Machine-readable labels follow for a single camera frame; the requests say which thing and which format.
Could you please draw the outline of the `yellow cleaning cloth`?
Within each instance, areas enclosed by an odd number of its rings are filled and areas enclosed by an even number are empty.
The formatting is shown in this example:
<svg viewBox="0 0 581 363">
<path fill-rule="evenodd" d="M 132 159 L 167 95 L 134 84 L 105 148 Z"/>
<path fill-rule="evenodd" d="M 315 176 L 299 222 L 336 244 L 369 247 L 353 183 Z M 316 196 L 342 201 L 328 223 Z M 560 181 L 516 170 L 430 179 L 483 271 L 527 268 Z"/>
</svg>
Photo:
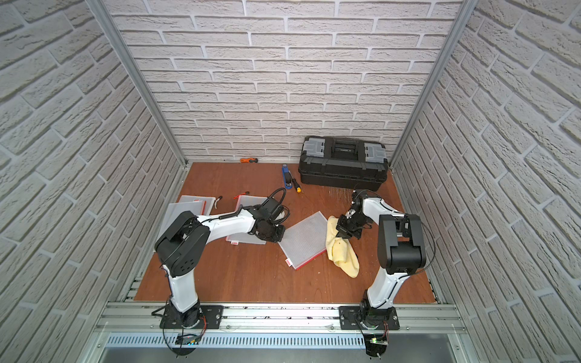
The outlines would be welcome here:
<svg viewBox="0 0 581 363">
<path fill-rule="evenodd" d="M 325 246 L 328 259 L 349 277 L 356 278 L 359 275 L 360 265 L 358 257 L 350 242 L 342 237 L 338 237 L 338 218 L 330 216 L 327 222 Z"/>
</svg>

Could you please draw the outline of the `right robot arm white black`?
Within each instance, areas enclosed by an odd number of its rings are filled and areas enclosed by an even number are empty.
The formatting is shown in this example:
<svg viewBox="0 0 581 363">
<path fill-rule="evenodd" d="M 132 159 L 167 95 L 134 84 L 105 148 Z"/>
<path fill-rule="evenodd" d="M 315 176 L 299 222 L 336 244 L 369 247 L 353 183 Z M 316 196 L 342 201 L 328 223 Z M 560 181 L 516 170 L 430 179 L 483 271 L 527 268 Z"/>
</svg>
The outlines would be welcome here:
<svg viewBox="0 0 581 363">
<path fill-rule="evenodd" d="M 372 222 L 378 225 L 380 269 L 359 306 L 339 308 L 343 330 L 399 329 L 395 297 L 403 283 L 427 264 L 420 217 L 395 210 L 379 196 L 364 190 L 354 191 L 351 207 L 331 228 L 331 237 L 361 238 Z"/>
</svg>

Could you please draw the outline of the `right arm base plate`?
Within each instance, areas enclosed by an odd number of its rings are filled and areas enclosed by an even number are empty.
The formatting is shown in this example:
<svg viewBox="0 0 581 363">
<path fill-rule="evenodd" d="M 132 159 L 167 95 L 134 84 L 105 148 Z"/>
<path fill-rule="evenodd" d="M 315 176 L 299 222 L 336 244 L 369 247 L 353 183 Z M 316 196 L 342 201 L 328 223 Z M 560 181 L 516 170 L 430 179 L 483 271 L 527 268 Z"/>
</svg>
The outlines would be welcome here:
<svg viewBox="0 0 581 363">
<path fill-rule="evenodd" d="M 388 309 L 363 308 L 361 306 L 340 306 L 338 308 L 340 329 L 343 331 L 383 331 L 387 324 L 389 331 L 400 329 L 399 318 L 394 307 Z"/>
</svg>

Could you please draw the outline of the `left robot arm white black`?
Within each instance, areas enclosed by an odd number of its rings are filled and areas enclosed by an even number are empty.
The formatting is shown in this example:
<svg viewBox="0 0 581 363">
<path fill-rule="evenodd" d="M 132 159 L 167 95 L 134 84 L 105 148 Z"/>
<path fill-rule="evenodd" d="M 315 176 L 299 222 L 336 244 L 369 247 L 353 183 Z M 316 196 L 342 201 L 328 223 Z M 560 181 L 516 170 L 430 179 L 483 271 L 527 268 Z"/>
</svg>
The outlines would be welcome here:
<svg viewBox="0 0 581 363">
<path fill-rule="evenodd" d="M 272 209 L 259 205 L 216 216 L 181 213 L 154 247 L 171 292 L 160 326 L 176 329 L 199 325 L 202 311 L 195 288 L 195 268 L 207 244 L 238 233 L 278 243 L 285 231 L 283 222 L 289 215 L 285 206 Z"/>
</svg>

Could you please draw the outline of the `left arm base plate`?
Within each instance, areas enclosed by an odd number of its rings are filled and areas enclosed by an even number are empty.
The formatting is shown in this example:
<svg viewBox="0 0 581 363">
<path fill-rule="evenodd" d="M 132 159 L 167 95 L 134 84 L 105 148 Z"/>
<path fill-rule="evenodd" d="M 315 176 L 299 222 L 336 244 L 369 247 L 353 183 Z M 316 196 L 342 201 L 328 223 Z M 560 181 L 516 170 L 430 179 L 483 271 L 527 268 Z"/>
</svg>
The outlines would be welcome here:
<svg viewBox="0 0 581 363">
<path fill-rule="evenodd" d="M 224 308 L 222 305 L 196 305 L 187 312 L 179 312 L 168 303 L 162 308 L 160 328 L 215 330 L 219 328 Z"/>
</svg>

